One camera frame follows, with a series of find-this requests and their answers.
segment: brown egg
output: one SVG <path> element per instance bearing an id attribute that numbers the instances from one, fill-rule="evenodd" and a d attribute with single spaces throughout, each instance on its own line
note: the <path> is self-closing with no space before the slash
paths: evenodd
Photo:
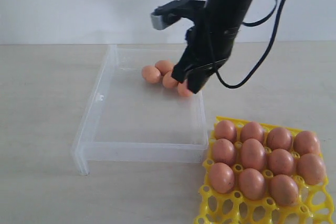
<path id="1" fill-rule="evenodd" d="M 215 126 L 214 135 L 216 139 L 225 138 L 234 143 L 237 140 L 237 129 L 233 122 L 222 120 Z"/>
<path id="2" fill-rule="evenodd" d="M 216 163 L 209 171 L 211 186 L 220 194 L 225 194 L 235 186 L 235 175 L 233 170 L 224 163 Z"/>
<path id="3" fill-rule="evenodd" d="M 172 71 L 174 68 L 174 64 L 169 60 L 159 60 L 155 63 L 155 67 L 159 69 L 162 76 L 164 76 L 169 71 Z"/>
<path id="4" fill-rule="evenodd" d="M 212 146 L 212 158 L 215 162 L 233 166 L 236 163 L 237 151 L 233 143 L 227 139 L 218 139 Z"/>
<path id="5" fill-rule="evenodd" d="M 264 142 L 264 129 L 257 122 L 249 122 L 241 128 L 240 141 L 243 143 L 250 138 L 254 138 L 259 142 Z"/>
<path id="6" fill-rule="evenodd" d="M 324 181 L 327 171 L 323 159 L 316 154 L 307 153 L 300 157 L 297 162 L 297 174 L 308 185 L 317 185 Z"/>
<path id="7" fill-rule="evenodd" d="M 266 181 L 263 175 L 252 168 L 243 170 L 238 177 L 239 190 L 250 200 L 262 199 L 266 192 Z"/>
<path id="8" fill-rule="evenodd" d="M 299 200 L 299 188 L 295 181 L 284 174 L 273 177 L 269 183 L 269 193 L 276 204 L 295 206 Z"/>
<path id="9" fill-rule="evenodd" d="M 291 176 L 295 171 L 293 156 L 284 149 L 276 149 L 268 156 L 268 167 L 274 175 L 285 174 Z"/>
<path id="10" fill-rule="evenodd" d="M 258 140 L 250 138 L 243 143 L 240 149 L 240 159 L 244 168 L 260 171 L 266 165 L 266 152 Z"/>
<path id="11" fill-rule="evenodd" d="M 311 131 L 299 132 L 294 139 L 293 148 L 300 156 L 306 153 L 321 153 L 320 140 Z"/>
<path id="12" fill-rule="evenodd" d="M 193 95 L 193 92 L 191 92 L 187 88 L 187 81 L 186 80 L 183 83 L 178 83 L 177 92 L 182 97 L 191 97 Z"/>
<path id="13" fill-rule="evenodd" d="M 167 89 L 172 89 L 177 87 L 178 81 L 176 81 L 174 78 L 172 78 L 172 72 L 169 71 L 166 73 L 162 79 L 162 84 Z"/>
<path id="14" fill-rule="evenodd" d="M 275 149 L 289 151 L 292 147 L 292 135 L 288 129 L 277 127 L 268 133 L 266 143 L 272 151 Z"/>
<path id="15" fill-rule="evenodd" d="M 145 66 L 141 71 L 142 77 L 149 83 L 155 84 L 161 80 L 160 71 L 154 66 Z"/>

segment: egg carton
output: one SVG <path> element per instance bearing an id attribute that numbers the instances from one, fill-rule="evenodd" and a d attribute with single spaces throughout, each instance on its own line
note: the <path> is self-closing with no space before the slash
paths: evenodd
<path id="1" fill-rule="evenodd" d="M 235 147 L 238 150 L 237 162 L 232 166 L 235 173 L 235 181 L 238 181 L 237 177 L 239 173 L 243 171 L 243 166 L 240 163 L 239 149 L 242 143 L 239 141 L 240 131 L 242 127 L 249 121 L 216 117 L 215 125 L 222 120 L 232 121 L 237 128 L 238 141 L 235 142 Z M 264 147 L 267 154 L 271 153 L 271 149 L 266 147 L 266 138 L 268 133 L 279 127 L 277 125 L 270 125 L 260 123 L 265 130 Z M 301 130 L 287 129 L 295 137 Z M 332 214 L 334 212 L 334 204 L 331 195 L 327 192 L 326 186 L 329 183 L 328 177 L 326 177 L 323 183 L 318 185 L 307 185 L 304 179 L 294 173 L 292 178 L 295 180 L 299 187 L 299 203 L 294 207 L 282 207 L 278 206 L 271 198 L 267 191 L 265 197 L 261 200 L 249 200 L 239 191 L 236 183 L 234 190 L 228 194 L 220 194 L 216 192 L 210 185 L 208 173 L 211 166 L 215 163 L 212 160 L 212 146 L 216 139 L 214 138 L 214 131 L 209 138 L 209 148 L 207 151 L 207 159 L 203 162 L 203 167 L 206 169 L 204 177 L 204 185 L 199 189 L 199 193 L 202 196 L 202 202 L 200 205 L 200 213 L 194 219 L 194 224 L 272 224 L 272 223 L 299 223 L 299 224 L 316 224 L 316 223 L 330 223 L 332 221 Z M 300 155 L 291 148 L 290 153 L 297 160 Z M 273 177 L 273 173 L 265 169 L 262 171 L 265 180 L 268 182 Z"/>

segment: clear plastic container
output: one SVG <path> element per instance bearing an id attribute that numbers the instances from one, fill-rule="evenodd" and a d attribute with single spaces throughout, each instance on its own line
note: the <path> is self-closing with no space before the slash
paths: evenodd
<path id="1" fill-rule="evenodd" d="M 72 156 L 88 161 L 201 163 L 208 147 L 202 92 L 181 98 L 141 77 L 145 65 L 182 51 L 110 46 L 79 125 Z"/>

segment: yellow plastic tray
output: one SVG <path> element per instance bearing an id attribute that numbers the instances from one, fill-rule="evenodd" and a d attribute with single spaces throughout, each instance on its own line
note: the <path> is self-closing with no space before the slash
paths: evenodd
<path id="1" fill-rule="evenodd" d="M 216 120 L 217 123 L 222 120 L 230 120 L 236 125 L 238 130 L 238 142 L 235 143 L 235 147 L 239 150 L 241 147 L 241 142 L 239 142 L 240 130 L 249 121 L 225 118 L 221 116 L 216 117 Z M 276 127 L 279 127 L 277 125 L 265 123 L 261 123 L 261 125 L 265 129 L 265 141 L 268 132 Z M 301 131 L 288 127 L 287 129 L 293 136 L 296 136 Z M 214 164 L 211 149 L 215 141 L 214 132 L 212 131 L 209 138 L 207 159 L 203 162 L 203 166 L 206 169 L 204 185 L 199 189 L 199 193 L 202 196 L 200 213 L 195 218 L 194 224 L 334 224 L 331 219 L 334 212 L 334 205 L 332 197 L 326 190 L 326 185 L 329 183 L 327 177 L 325 178 L 323 184 L 310 186 L 305 184 L 302 177 L 294 174 L 293 179 L 296 181 L 300 193 L 299 204 L 295 207 L 277 206 L 268 192 L 262 200 L 249 200 L 239 191 L 237 184 L 235 185 L 234 190 L 229 194 L 217 193 L 212 189 L 208 179 L 209 169 Z M 265 150 L 268 154 L 271 152 L 268 147 L 265 147 Z M 295 159 L 300 158 L 300 155 L 294 152 L 293 149 L 291 149 L 290 152 Z M 240 164 L 239 151 L 237 164 L 233 165 L 232 169 L 236 178 L 243 170 L 243 167 Z M 267 181 L 273 177 L 270 170 L 264 170 L 262 174 Z"/>

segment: cable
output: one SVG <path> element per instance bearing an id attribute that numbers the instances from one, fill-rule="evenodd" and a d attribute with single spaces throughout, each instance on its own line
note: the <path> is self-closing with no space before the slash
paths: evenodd
<path id="1" fill-rule="evenodd" d="M 274 22 L 274 27 L 273 27 L 273 31 L 272 31 L 272 35 L 271 35 L 271 39 L 269 41 L 269 44 L 264 52 L 264 54 L 262 55 L 262 57 L 259 59 L 259 61 L 256 63 L 256 65 L 252 68 L 252 70 L 250 71 L 250 73 L 244 78 L 244 80 L 242 80 L 240 83 L 236 84 L 236 85 L 230 85 L 227 84 L 220 76 L 219 72 L 218 72 L 218 68 L 216 66 L 216 58 L 214 55 L 214 50 L 212 47 L 212 41 L 211 41 L 211 35 L 210 35 L 210 29 L 209 29 L 209 25 L 207 23 L 207 21 L 205 22 L 206 24 L 206 28 L 207 28 L 207 39 L 208 39 L 208 43 L 209 43 L 209 49 L 210 49 L 210 54 L 212 57 L 212 63 L 213 63 L 213 68 L 215 70 L 215 73 L 217 75 L 217 78 L 219 79 L 219 81 L 221 82 L 222 85 L 224 85 L 225 87 L 229 88 L 229 89 L 237 89 L 240 88 L 242 85 L 244 85 L 250 78 L 251 76 L 255 73 L 255 71 L 257 71 L 257 69 L 260 67 L 260 65 L 263 63 L 263 61 L 266 59 L 266 57 L 268 56 L 269 52 L 272 49 L 272 46 L 274 44 L 276 35 L 277 35 L 277 31 L 278 31 L 278 27 L 279 27 L 279 22 L 280 22 L 280 16 L 281 16 L 281 12 L 282 9 L 284 7 L 286 0 L 281 0 L 280 4 L 279 4 L 279 8 L 277 11 L 277 15 L 275 18 L 275 22 Z"/>

